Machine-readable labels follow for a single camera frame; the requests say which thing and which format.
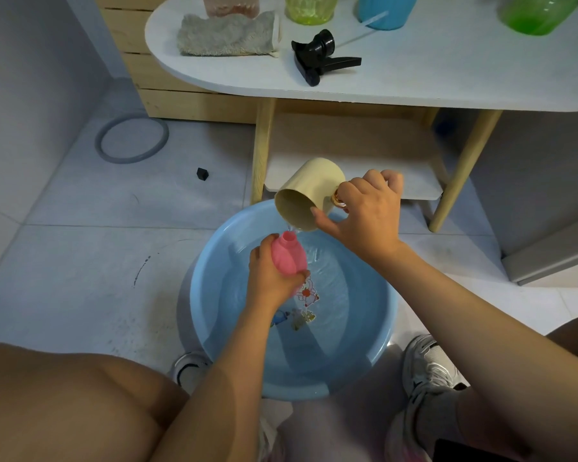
yellow-green bottle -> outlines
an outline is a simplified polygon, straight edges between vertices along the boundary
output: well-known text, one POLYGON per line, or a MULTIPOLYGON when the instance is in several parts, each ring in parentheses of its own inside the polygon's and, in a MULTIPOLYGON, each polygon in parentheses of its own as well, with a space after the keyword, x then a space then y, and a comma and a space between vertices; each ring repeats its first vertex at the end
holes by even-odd
POLYGON ((287 15, 298 24, 313 26, 328 22, 338 0, 285 0, 287 15))

blue plastic basin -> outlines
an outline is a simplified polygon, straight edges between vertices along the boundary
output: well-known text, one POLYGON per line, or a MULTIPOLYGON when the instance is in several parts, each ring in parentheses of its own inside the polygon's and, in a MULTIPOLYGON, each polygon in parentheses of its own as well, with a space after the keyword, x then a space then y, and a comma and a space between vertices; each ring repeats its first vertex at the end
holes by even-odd
MULTIPOLYGON (((261 202, 231 217, 201 252, 190 306, 197 337, 212 360, 244 308, 251 249, 286 229, 274 202, 261 202)), ((397 307, 395 290, 337 240, 320 230, 300 232, 298 239, 319 300, 307 309, 296 297, 281 306, 288 318, 270 328, 263 379, 265 397, 289 401, 328 396, 370 370, 390 340, 397 307), (295 330, 302 310, 316 318, 295 330)))

wooden slat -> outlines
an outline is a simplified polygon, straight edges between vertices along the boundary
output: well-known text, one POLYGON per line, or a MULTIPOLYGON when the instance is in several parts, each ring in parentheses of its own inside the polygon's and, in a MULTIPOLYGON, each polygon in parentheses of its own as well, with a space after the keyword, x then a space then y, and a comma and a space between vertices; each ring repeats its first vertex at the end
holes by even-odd
POLYGON ((289 98, 279 100, 277 110, 284 113, 306 113, 309 115, 372 116, 421 121, 427 108, 409 107, 405 105, 330 102, 323 100, 298 100, 289 98))
POLYGON ((120 52, 150 53, 144 29, 148 11, 100 10, 120 52))
POLYGON ((186 92, 208 92, 196 85, 184 82, 167 73, 152 55, 144 53, 123 53, 122 59, 131 73, 131 79, 138 89, 183 90, 186 92))
POLYGON ((96 0, 99 8, 154 11, 165 0, 96 0))
POLYGON ((257 97, 139 89, 148 115, 177 120, 255 123, 257 97))

towel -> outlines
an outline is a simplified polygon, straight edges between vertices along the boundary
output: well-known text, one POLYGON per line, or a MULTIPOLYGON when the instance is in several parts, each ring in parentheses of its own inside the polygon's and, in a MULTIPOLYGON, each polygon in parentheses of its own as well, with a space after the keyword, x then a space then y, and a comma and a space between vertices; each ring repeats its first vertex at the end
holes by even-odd
POLYGON ((177 34, 177 48, 182 55, 278 57, 279 38, 280 18, 274 11, 254 19, 244 14, 208 19, 186 14, 177 34))

white table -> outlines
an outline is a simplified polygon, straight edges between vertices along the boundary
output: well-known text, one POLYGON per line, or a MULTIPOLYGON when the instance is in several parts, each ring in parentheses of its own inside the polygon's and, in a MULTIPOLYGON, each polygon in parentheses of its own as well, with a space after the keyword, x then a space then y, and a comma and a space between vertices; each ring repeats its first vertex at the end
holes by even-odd
MULTIPOLYGON (((440 107, 480 109, 430 223, 433 232, 439 230, 452 208, 503 109, 578 111, 578 9, 553 33, 532 37, 502 24, 496 1, 418 0, 403 28, 385 32, 359 26, 353 14, 355 1, 339 0, 334 18, 323 26, 300 26, 283 15, 278 59, 180 56, 176 35, 182 17, 186 13, 205 16, 202 0, 167 0, 150 16, 146 43, 168 72, 215 92, 262 98, 253 155, 252 202, 260 200, 264 182, 269 183, 266 170, 277 99, 428 107, 421 119, 428 127, 440 107), (318 86, 310 87, 294 65, 290 42, 308 42, 322 28, 329 29, 338 43, 354 33, 368 32, 335 53, 361 56, 362 66, 327 74, 318 86)), ((263 0, 261 10, 275 8, 274 2, 269 3, 263 0)), ((308 131, 304 129, 302 134, 308 135, 308 131)), ((395 158, 392 164, 399 164, 403 156, 395 158)), ((288 168, 288 160, 291 165, 299 163, 298 158, 287 159, 287 153, 277 159, 276 168, 288 168)), ((437 199, 433 186, 436 177, 426 176, 424 163, 409 166, 423 183, 415 185, 414 193, 421 199, 437 199)), ((347 168, 351 173, 361 171, 363 165, 347 168)), ((284 177, 282 171, 278 177, 284 177)))

